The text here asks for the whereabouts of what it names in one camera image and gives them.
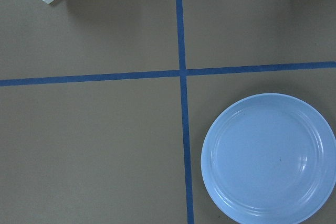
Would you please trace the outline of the blue round plate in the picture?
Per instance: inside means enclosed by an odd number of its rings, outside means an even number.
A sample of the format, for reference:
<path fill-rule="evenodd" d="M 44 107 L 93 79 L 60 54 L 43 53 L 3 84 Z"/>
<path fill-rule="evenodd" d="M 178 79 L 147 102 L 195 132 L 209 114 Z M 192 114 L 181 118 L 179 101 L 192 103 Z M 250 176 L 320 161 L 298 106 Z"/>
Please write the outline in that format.
<path fill-rule="evenodd" d="M 209 128 L 201 171 L 214 204 L 238 223 L 301 223 L 335 186 L 335 136 L 310 104 L 280 93 L 243 98 Z"/>

